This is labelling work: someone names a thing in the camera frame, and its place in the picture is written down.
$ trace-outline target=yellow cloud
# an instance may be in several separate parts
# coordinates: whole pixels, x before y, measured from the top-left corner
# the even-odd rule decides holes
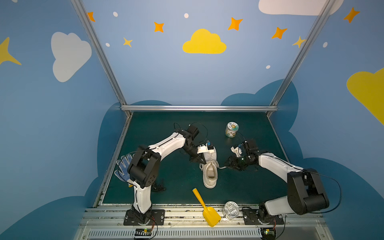
[[[347,88],[382,124],[384,124],[384,68],[376,73],[358,72],[347,81]]]
[[[210,33],[206,29],[199,29],[193,33],[191,40],[183,45],[186,53],[206,53],[219,54],[223,53],[227,46],[222,43],[219,35]]]

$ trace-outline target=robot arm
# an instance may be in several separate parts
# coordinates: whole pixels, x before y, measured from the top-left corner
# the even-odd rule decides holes
[[[204,152],[213,152],[213,144],[207,142],[201,146],[193,144],[198,135],[197,127],[190,125],[187,130],[180,129],[164,140],[149,146],[140,145],[128,167],[130,182],[134,188],[133,211],[137,222],[146,224],[151,217],[151,185],[159,174],[160,162],[173,151],[183,148],[191,162],[206,164]]]
[[[262,223],[270,222],[274,215],[302,215],[329,207],[327,194],[316,170],[294,166],[269,152],[262,153],[252,139],[244,141],[242,146],[245,156],[239,156],[239,149],[233,147],[236,157],[228,159],[232,167],[239,169],[240,162],[243,166],[259,165],[283,179],[288,186],[287,196],[259,204],[258,218]]]

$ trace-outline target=blue dotted glove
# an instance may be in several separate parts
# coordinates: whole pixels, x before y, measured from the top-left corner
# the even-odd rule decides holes
[[[127,182],[129,178],[128,166],[132,161],[132,156],[130,154],[122,156],[121,159],[116,161],[116,164],[119,166],[120,170],[115,170],[115,175],[123,182]]]

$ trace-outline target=green mat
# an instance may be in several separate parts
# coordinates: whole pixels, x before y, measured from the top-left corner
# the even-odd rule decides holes
[[[233,154],[230,150],[242,139],[225,135],[226,124],[234,121],[246,138],[255,139],[259,149],[274,153],[285,159],[284,153],[274,134],[265,113],[225,113],[225,112],[135,112],[121,148],[120,156],[135,151],[140,144],[155,144],[170,136],[173,123],[187,129],[193,122],[200,122],[208,129],[208,140],[217,150],[217,160],[222,167],[226,159]],[[206,130],[194,124],[200,133],[194,140],[198,143],[205,139]],[[161,161],[157,181],[164,179],[163,192],[152,192],[154,204],[196,204],[192,189],[197,188],[207,204],[224,204],[234,201],[238,204],[258,204],[261,201],[286,195],[286,183],[269,170],[249,166],[246,171],[225,168],[218,169],[217,185],[208,189],[203,184],[202,171],[198,163],[189,162],[184,150],[176,150]],[[112,175],[103,203],[133,203],[133,187]]]

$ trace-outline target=white sneaker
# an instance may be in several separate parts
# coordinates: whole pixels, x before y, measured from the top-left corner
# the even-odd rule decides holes
[[[200,163],[200,169],[203,171],[203,183],[207,188],[214,188],[217,182],[217,168],[218,162],[216,160],[216,148],[214,153],[204,153],[205,161],[207,164]]]

